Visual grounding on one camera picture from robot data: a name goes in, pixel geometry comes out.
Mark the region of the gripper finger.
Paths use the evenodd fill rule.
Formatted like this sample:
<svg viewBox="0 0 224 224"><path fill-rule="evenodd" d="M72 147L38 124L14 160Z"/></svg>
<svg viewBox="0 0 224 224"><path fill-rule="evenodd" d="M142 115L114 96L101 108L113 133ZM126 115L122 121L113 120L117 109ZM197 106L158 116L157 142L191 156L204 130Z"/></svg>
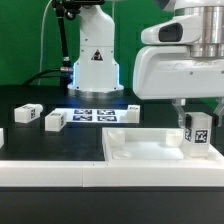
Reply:
<svg viewBox="0 0 224 224"><path fill-rule="evenodd" d="M180 128L190 128L192 117L184 111L185 99L177 98L172 100L172 105L178 114L178 125Z"/></svg>
<svg viewBox="0 0 224 224"><path fill-rule="evenodd" d="M224 97L219 97L216 99L216 101L217 101L217 106L212 114L213 126L221 127L223 123L223 117L224 117Z"/></svg>

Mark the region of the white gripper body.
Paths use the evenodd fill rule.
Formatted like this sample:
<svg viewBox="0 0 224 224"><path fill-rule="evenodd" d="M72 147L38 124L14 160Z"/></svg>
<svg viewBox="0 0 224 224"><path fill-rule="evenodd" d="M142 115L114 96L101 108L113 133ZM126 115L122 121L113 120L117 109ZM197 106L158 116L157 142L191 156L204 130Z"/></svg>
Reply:
<svg viewBox="0 0 224 224"><path fill-rule="evenodd" d="M194 58L191 48L202 35L198 15L176 16L146 28L137 54L133 91L141 99L224 96L224 59Z"/></svg>

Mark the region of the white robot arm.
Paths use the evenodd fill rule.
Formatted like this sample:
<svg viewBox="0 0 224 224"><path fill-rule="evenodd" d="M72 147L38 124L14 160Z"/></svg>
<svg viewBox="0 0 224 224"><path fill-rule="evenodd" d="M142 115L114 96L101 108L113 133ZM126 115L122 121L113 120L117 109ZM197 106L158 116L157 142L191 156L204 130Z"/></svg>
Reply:
<svg viewBox="0 0 224 224"><path fill-rule="evenodd" d="M133 91L146 99L171 99L179 125L190 127L184 112L187 98L216 98L216 126L224 117L224 0L155 0L174 17L146 28L145 44L137 54ZM119 66L114 60L114 24L98 6L81 9L80 56L74 64L69 89L91 97L119 88Z"/></svg>

